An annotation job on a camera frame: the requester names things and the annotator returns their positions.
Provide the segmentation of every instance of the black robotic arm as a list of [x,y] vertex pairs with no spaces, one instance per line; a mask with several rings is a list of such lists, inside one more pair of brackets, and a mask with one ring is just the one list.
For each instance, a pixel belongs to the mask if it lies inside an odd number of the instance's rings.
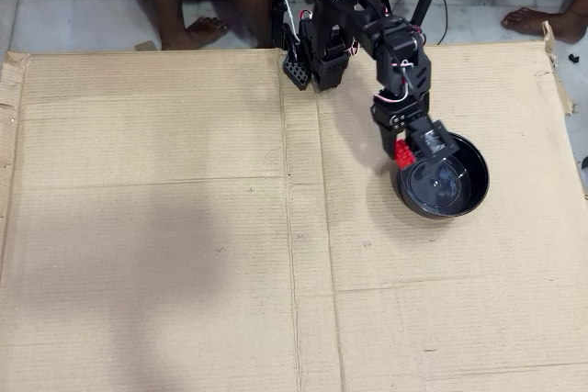
[[[319,91],[338,86],[357,43],[376,61],[383,88],[373,96],[371,113],[384,150],[400,167],[412,163],[418,151],[436,163],[458,150],[441,122],[428,116],[431,62],[418,26],[388,14],[379,0],[314,0],[298,36],[288,25],[284,31],[284,72],[301,90],[312,78]],[[397,137],[404,131],[408,156],[397,152],[404,145]]]

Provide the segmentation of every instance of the black bowl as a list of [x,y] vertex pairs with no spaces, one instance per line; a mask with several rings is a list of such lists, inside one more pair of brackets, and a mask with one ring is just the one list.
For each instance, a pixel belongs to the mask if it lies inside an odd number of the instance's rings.
[[449,133],[459,150],[437,164],[417,153],[416,162],[398,171],[402,201],[426,218],[453,218],[470,213],[488,193],[488,166],[476,147],[456,133]]

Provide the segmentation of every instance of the cardboard sheet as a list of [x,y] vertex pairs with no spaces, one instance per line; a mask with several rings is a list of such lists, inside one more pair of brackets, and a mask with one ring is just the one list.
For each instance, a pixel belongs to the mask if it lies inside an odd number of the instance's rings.
[[427,50],[481,207],[394,194],[365,54],[9,54],[0,390],[585,392],[588,210],[541,42]]

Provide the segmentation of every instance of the bare foot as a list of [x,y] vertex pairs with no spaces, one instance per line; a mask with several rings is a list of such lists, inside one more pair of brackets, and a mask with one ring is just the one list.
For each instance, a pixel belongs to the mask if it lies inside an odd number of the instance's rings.
[[563,14],[549,14],[534,11],[529,8],[521,8],[507,14],[501,24],[506,29],[520,32],[521,34],[543,35],[541,24],[548,21],[553,28],[555,38],[568,43],[575,43],[584,37],[588,19],[579,17],[570,11]]
[[199,50],[224,36],[229,26],[216,17],[201,17],[185,32],[169,41],[162,41],[162,50]]

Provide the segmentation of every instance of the red gripper part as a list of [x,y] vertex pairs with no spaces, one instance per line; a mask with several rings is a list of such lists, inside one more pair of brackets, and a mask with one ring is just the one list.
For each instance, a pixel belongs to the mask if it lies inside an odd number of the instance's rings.
[[414,164],[416,159],[404,140],[396,140],[394,144],[394,161],[403,169]]

